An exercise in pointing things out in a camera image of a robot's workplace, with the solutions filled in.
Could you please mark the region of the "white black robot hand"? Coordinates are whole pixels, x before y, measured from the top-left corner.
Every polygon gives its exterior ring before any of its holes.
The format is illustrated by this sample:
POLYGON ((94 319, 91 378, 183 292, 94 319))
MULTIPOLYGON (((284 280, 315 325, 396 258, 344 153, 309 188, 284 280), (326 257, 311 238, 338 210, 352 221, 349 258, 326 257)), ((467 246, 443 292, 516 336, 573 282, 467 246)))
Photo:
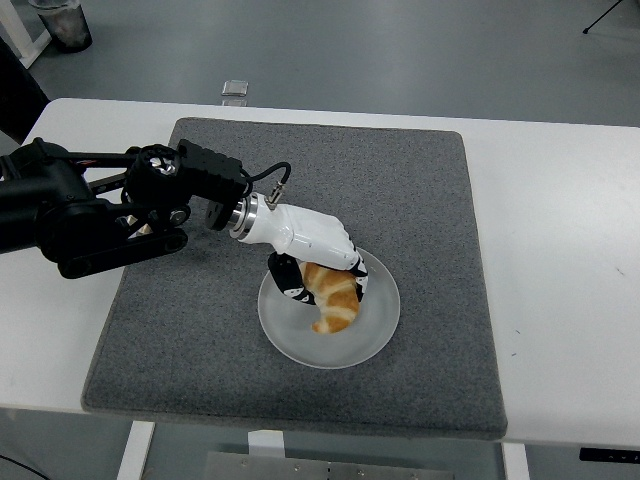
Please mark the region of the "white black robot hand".
POLYGON ((274 248, 268 268, 279 290, 289 298, 316 303, 315 295, 303 285, 300 262, 347 271, 355 276, 357 298, 362 299, 366 292, 364 260, 334 216, 288 204, 271 209, 263 195, 252 194, 237 204, 228 227, 230 236, 240 242, 274 248))

